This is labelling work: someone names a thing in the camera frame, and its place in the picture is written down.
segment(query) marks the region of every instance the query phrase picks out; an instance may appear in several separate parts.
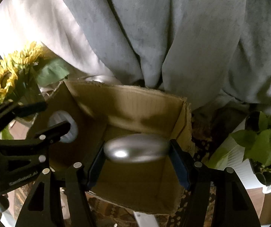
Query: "metal pin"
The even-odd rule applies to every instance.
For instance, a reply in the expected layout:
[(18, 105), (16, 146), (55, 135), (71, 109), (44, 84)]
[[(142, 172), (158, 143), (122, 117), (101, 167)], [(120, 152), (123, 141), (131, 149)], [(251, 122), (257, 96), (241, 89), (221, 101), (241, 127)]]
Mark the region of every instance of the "metal pin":
[(39, 156), (39, 162), (40, 163), (43, 163), (43, 162), (45, 162), (46, 161), (46, 156), (45, 155), (40, 155)]
[(196, 162), (194, 162), (194, 166), (200, 168), (203, 166), (203, 164), (199, 161), (196, 161)]
[(227, 170), (228, 173), (234, 173), (234, 170), (231, 167), (227, 167), (226, 170)]
[(43, 174), (48, 174), (50, 172), (50, 169), (49, 168), (45, 168), (42, 172), (43, 172)]
[(76, 162), (76, 163), (73, 164), (74, 168), (80, 168), (81, 166), (82, 166), (81, 162)]
[(46, 135), (40, 135), (40, 136), (39, 136), (39, 139), (40, 139), (40, 140), (44, 140), (45, 138), (46, 138)]

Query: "green plant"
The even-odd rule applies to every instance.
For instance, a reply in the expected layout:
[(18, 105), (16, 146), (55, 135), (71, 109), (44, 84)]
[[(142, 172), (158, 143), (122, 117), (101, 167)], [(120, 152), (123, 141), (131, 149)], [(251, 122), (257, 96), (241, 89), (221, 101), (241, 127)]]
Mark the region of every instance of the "green plant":
[(260, 112), (257, 128), (239, 130), (231, 136), (245, 148), (243, 160), (251, 160), (255, 175), (267, 185), (267, 178), (271, 175), (271, 115)]

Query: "cardboard box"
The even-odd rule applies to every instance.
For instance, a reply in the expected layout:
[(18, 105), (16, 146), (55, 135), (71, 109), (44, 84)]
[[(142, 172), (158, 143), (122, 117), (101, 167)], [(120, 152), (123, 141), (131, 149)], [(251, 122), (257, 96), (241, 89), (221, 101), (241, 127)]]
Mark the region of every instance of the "cardboard box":
[[(97, 82), (69, 80), (61, 84), (40, 113), (28, 136), (47, 127), (58, 110), (68, 112), (78, 126), (72, 143), (50, 146), (50, 165), (68, 168), (84, 156), (95, 156), (101, 140), (125, 134), (154, 133), (177, 139), (191, 154), (191, 113), (185, 98), (136, 86), (108, 86)], [(152, 214), (177, 211), (183, 188), (168, 157), (150, 163), (117, 164), (106, 161), (92, 191), (114, 204)]]

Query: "sunflower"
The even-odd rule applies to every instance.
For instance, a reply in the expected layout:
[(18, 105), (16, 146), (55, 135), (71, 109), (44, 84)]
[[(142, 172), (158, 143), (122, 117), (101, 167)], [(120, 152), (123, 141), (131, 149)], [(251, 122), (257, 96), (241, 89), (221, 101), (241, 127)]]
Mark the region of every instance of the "sunflower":
[(28, 72), (30, 66), (43, 57), (46, 51), (46, 48), (32, 42), (20, 52), (14, 51), (0, 60), (0, 104), (4, 101), (10, 87), (15, 87), (19, 72), (23, 69)]

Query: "white ribbed planter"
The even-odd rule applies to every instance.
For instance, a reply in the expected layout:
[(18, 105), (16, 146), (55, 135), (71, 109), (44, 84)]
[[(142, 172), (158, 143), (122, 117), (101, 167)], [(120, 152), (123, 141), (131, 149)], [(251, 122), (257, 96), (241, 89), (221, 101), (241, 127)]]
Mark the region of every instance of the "white ribbed planter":
[[(242, 129), (245, 129), (245, 120), (242, 121), (233, 132)], [(259, 182), (259, 180), (252, 171), (250, 161), (248, 159), (244, 162), (242, 161), (245, 148), (238, 145), (231, 136), (228, 136), (228, 138), (222, 143), (220, 148), (227, 149), (229, 153), (225, 158), (225, 161), (221, 163), (220, 167), (218, 167), (217, 169), (223, 170), (226, 167), (232, 167), (246, 189), (256, 189), (262, 187), (263, 193), (271, 193), (271, 185), (267, 187), (261, 182)]]

